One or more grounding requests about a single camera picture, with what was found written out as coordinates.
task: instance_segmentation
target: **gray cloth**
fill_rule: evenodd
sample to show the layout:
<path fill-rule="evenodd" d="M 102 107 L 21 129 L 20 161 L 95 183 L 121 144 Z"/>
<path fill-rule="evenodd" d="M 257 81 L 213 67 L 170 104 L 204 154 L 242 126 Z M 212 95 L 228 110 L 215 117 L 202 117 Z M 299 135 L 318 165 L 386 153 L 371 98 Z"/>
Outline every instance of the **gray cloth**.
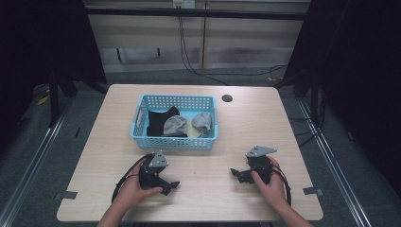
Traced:
<path fill-rule="evenodd" d="M 186 134 L 186 119 L 180 115 L 168 118 L 164 126 L 164 135 Z"/>
<path fill-rule="evenodd" d="M 212 117 L 209 113 L 199 113 L 192 119 L 192 126 L 199 131 L 210 131 L 212 127 Z"/>

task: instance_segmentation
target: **black round hole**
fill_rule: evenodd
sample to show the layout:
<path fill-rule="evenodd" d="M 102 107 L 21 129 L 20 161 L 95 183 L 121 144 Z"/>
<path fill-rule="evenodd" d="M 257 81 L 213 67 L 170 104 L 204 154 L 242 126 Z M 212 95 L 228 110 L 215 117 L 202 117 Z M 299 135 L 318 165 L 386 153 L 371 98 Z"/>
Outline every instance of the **black round hole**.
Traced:
<path fill-rule="evenodd" d="M 223 99 L 223 101 L 225 101 L 225 102 L 233 101 L 233 97 L 230 96 L 230 95 L 224 95 L 224 96 L 221 97 L 221 99 Z"/>

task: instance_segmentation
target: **blue plastic basket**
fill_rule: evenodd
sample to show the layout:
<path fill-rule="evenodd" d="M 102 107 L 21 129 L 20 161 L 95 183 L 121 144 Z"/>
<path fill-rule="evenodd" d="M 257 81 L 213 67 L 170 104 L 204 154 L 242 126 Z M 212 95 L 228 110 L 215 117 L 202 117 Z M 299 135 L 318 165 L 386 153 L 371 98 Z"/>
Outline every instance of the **blue plastic basket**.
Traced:
<path fill-rule="evenodd" d="M 148 111 L 166 112 L 175 106 L 180 115 L 192 119 L 197 114 L 212 116 L 212 129 L 207 138 L 147 136 Z M 218 111 L 213 96 L 143 95 L 136 107 L 131 137 L 139 148 L 211 149 L 218 138 Z"/>

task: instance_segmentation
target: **black cable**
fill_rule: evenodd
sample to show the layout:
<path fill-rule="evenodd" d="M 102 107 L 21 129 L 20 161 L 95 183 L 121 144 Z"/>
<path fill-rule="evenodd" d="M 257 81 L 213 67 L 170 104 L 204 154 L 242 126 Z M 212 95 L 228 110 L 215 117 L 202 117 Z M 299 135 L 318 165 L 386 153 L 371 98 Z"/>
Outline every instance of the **black cable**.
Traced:
<path fill-rule="evenodd" d="M 113 196 L 112 196 L 112 202 L 114 201 L 115 197 L 117 197 L 118 192 L 120 191 L 121 186 L 124 184 L 124 182 L 127 180 L 127 176 L 131 173 L 131 171 L 140 163 L 142 162 L 142 160 L 144 160 L 145 158 L 147 158 L 148 156 L 145 155 L 142 158 L 140 158 L 138 161 L 136 161 L 135 164 L 133 164 L 131 166 L 131 168 L 126 172 L 126 174 L 124 174 L 124 176 L 121 178 L 121 180 L 115 185 L 115 189 L 113 192 Z"/>
<path fill-rule="evenodd" d="M 227 84 L 227 83 L 224 82 L 224 81 L 221 81 L 221 80 L 215 79 L 215 78 L 211 78 L 211 77 L 208 77 L 208 76 L 219 76 L 219 75 L 223 75 L 223 76 L 245 76 L 245 77 L 254 77 L 254 76 L 262 76 L 262 75 L 270 74 L 270 76 L 272 77 L 272 74 L 271 74 L 272 72 L 277 71 L 277 70 L 279 70 L 279 69 L 281 69 L 281 68 L 287 66 L 287 64 L 274 65 L 273 67 L 270 68 L 269 71 L 267 71 L 267 72 L 262 72 L 262 73 L 256 73 L 256 74 L 235 74 L 235 73 L 207 73 L 207 74 L 202 74 L 202 73 L 199 73 L 199 72 L 197 72 L 197 71 L 192 67 L 192 65 L 191 65 L 191 63 L 190 63 L 190 61 L 189 61 L 189 58 L 188 58 L 188 54 L 187 54 L 187 51 L 186 51 L 185 38 L 184 38 L 184 35 L 183 35 L 183 18 L 182 18 L 182 17 L 179 17 L 179 24 L 180 24 L 181 55 L 182 55 L 183 65 L 185 66 L 185 68 L 186 68 L 189 72 L 191 72 L 191 73 L 193 73 L 193 74 L 195 74 L 195 75 L 197 75 L 197 76 L 205 77 L 205 78 L 208 78 L 208 79 L 213 79 L 213 80 L 215 80 L 215 81 L 217 81 L 217 82 L 220 82 L 220 83 L 222 83 L 222 84 L 225 84 L 225 85 L 227 85 L 227 86 L 230 86 L 229 84 Z M 186 62 L 188 63 L 188 65 L 186 65 L 186 63 L 185 63 L 183 54 L 185 54 L 185 56 L 186 56 Z"/>
<path fill-rule="evenodd" d="M 303 143 L 301 143 L 300 145 L 298 145 L 298 148 L 302 147 L 303 145 L 305 145 L 306 143 L 308 143 L 310 140 L 312 140 L 318 133 L 322 132 L 322 128 L 324 125 L 324 119 L 325 119 L 325 106 L 326 106 L 326 101 L 327 101 L 327 97 L 325 94 L 322 95 L 322 101 L 321 101 L 321 114 L 319 114 L 319 116 L 322 118 L 322 123 L 318 122 L 318 128 L 313 131 L 312 136 L 310 136 L 309 138 L 307 138 Z"/>
<path fill-rule="evenodd" d="M 287 202 L 288 202 L 288 205 L 291 205 L 291 188 L 288 185 L 286 175 L 278 166 L 275 166 L 275 165 L 273 165 L 273 166 L 278 169 L 278 170 L 273 169 L 272 171 L 277 173 L 277 175 L 280 176 L 280 178 L 283 180 L 284 186 L 286 187 Z"/>

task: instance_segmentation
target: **table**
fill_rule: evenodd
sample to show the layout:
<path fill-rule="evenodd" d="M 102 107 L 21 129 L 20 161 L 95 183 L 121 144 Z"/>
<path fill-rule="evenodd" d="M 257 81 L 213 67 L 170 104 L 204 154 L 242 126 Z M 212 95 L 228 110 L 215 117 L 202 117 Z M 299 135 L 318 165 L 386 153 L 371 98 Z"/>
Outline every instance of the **table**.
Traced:
<path fill-rule="evenodd" d="M 136 105 L 142 94 L 214 96 L 218 107 L 218 139 L 211 150 L 164 153 L 169 166 L 161 173 L 168 182 L 180 181 L 168 196 L 157 195 L 131 209 L 124 220 L 153 221 L 275 221 L 254 184 L 239 183 L 230 168 L 249 169 L 245 153 L 253 146 L 277 148 L 272 154 L 292 188 L 292 207 L 308 220 L 323 217 L 311 187 L 303 157 L 277 90 L 269 87 L 122 85 L 110 87 L 78 161 L 64 199 L 60 221 L 99 221 L 111 204 L 115 184 L 143 155 L 130 137 Z M 233 101 L 224 102 L 223 95 Z"/>

